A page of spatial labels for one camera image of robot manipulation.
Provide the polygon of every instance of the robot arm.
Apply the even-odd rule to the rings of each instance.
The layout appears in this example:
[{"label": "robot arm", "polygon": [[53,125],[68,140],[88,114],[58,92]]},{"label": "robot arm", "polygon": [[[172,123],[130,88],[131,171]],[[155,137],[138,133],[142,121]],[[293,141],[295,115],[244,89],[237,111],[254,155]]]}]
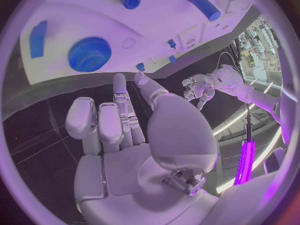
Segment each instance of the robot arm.
[{"label": "robot arm", "polygon": [[197,108],[213,98],[214,90],[237,97],[244,103],[253,103],[271,113],[277,122],[280,122],[280,98],[273,97],[262,91],[254,90],[254,87],[245,84],[241,75],[233,67],[222,64],[220,69],[210,74],[195,74],[182,81],[186,88],[184,98],[187,101],[199,98]]}]

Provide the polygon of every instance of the humanoid robot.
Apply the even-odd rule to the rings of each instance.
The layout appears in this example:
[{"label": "humanoid robot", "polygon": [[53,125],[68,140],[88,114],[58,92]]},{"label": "humanoid robot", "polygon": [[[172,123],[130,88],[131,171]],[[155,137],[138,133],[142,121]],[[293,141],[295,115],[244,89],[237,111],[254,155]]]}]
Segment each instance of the humanoid robot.
[{"label": "humanoid robot", "polygon": [[[280,100],[254,91],[225,64],[212,74],[185,79],[185,99],[142,72],[134,81],[153,110],[148,143],[121,73],[113,79],[113,102],[102,103],[97,113],[93,99],[80,97],[68,112],[66,129],[82,139],[85,153],[74,182],[78,210],[91,225],[209,224],[218,198],[203,190],[203,174],[216,164],[217,144],[199,110],[220,90],[255,103],[279,121]],[[198,109],[187,102],[195,98],[200,98]]]}]

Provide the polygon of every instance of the black floor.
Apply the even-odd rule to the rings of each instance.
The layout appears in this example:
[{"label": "black floor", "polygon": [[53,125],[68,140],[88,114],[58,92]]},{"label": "black floor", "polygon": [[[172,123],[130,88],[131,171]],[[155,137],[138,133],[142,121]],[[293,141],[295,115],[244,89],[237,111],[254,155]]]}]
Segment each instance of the black floor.
[{"label": "black floor", "polygon": [[[197,73],[211,73],[216,68],[219,55],[220,52],[215,53],[168,78],[158,79],[157,82],[170,92],[182,96],[182,80]],[[223,56],[220,61],[222,63],[231,64],[231,61]],[[127,90],[140,126],[147,137],[151,108],[133,82],[127,82]],[[81,141],[71,138],[64,128],[67,112],[78,97],[91,97],[98,106],[112,102],[112,95],[111,84],[81,89],[38,102],[18,111],[3,123],[8,148],[22,178],[51,212],[70,225],[85,224],[83,216],[76,208],[73,192],[76,167],[84,153]],[[241,104],[235,97],[216,92],[215,97],[204,106],[202,113],[210,126],[215,128]],[[8,218],[5,224],[30,224],[22,212],[17,210],[3,184],[0,190],[4,191],[0,200],[2,214]]]}]

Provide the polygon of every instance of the purple light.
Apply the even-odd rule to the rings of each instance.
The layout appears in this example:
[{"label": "purple light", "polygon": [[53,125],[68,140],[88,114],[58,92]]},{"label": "purple light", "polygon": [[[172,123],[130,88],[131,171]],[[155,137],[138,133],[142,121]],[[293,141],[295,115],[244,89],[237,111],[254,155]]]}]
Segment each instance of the purple light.
[{"label": "purple light", "polygon": [[255,142],[244,142],[240,150],[240,158],[233,185],[248,182],[251,178],[255,155]]}]

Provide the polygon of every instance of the blue object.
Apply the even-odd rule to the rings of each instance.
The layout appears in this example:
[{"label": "blue object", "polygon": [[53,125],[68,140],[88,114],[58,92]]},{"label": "blue object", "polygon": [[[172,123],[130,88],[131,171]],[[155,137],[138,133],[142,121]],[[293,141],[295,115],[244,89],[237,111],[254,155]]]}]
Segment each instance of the blue object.
[{"label": "blue object", "polygon": [[170,39],[169,41],[167,41],[167,43],[170,45],[170,47],[172,49],[175,49],[176,48],[176,43],[173,41],[173,39]]},{"label": "blue object", "polygon": [[68,61],[77,72],[94,72],[111,58],[112,50],[107,41],[92,36],[79,40],[70,49]]},{"label": "blue object", "polygon": [[123,6],[127,9],[135,9],[141,3],[141,0],[120,0],[120,1],[123,4]]},{"label": "blue object", "polygon": [[138,65],[136,65],[137,70],[144,72],[145,71],[145,66],[144,64],[141,62]]},{"label": "blue object", "polygon": [[44,56],[45,35],[47,30],[47,21],[41,21],[36,25],[29,36],[30,56],[32,59]]},{"label": "blue object", "polygon": [[172,56],[169,57],[169,61],[170,61],[172,64],[174,64],[174,63],[176,63],[176,58],[172,55]]},{"label": "blue object", "polygon": [[208,0],[189,0],[194,4],[207,18],[209,21],[215,21],[220,16],[220,11]]}]

